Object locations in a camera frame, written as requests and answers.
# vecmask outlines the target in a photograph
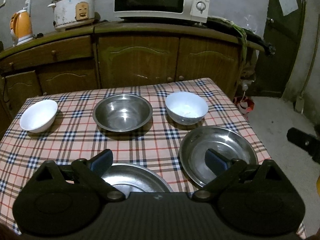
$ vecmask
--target white bowl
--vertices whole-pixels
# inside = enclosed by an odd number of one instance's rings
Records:
[[[174,92],[168,95],[165,106],[169,116],[183,125],[199,122],[209,109],[203,98],[190,92]]]
[[[20,127],[33,133],[47,130],[53,123],[58,104],[53,100],[42,100],[30,106],[20,118]]]

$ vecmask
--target metal bowl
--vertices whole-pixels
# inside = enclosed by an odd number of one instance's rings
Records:
[[[152,106],[143,97],[121,94],[101,100],[93,109],[98,126],[112,132],[136,130],[152,117]]]
[[[219,126],[197,127],[183,138],[179,157],[185,172],[201,187],[217,177],[205,165],[204,156],[209,148],[228,159],[239,158],[248,164],[258,164],[255,150],[240,134]]]
[[[126,197],[130,192],[173,192],[158,174],[133,163],[114,163],[102,178]]]
[[[204,118],[208,112],[207,102],[190,92],[174,92],[165,99],[168,115],[182,125],[192,125]]]

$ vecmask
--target floor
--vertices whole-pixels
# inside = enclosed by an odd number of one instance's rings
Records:
[[[254,110],[248,115],[250,125],[302,197],[306,205],[303,222],[310,236],[320,225],[320,197],[316,191],[320,164],[288,142],[286,134],[289,128],[296,127],[315,135],[313,125],[304,115],[294,112],[290,102],[266,97],[253,97],[253,101]]]

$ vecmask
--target plaid tablecloth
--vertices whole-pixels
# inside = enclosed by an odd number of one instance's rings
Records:
[[[204,98],[209,112],[193,126],[182,126],[166,115],[165,98],[175,91],[188,91]],[[153,108],[153,120],[131,134],[98,129],[92,117],[94,106],[117,93],[143,96]],[[52,127],[40,134],[21,129],[19,119],[32,104],[43,99],[58,103]],[[219,125],[244,136],[257,153],[259,163],[270,156],[248,122],[220,88],[208,78],[161,85],[101,89],[29,98],[12,121],[0,143],[0,222],[19,232],[12,205],[33,172],[46,160],[68,164],[90,159],[102,150],[113,151],[114,162],[135,163],[163,177],[174,191],[197,190],[181,171],[178,159],[183,137],[199,125]]]

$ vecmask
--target orange electric kettle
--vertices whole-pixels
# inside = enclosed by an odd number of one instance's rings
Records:
[[[26,10],[20,10],[12,15],[10,33],[14,46],[33,39],[31,20]]]

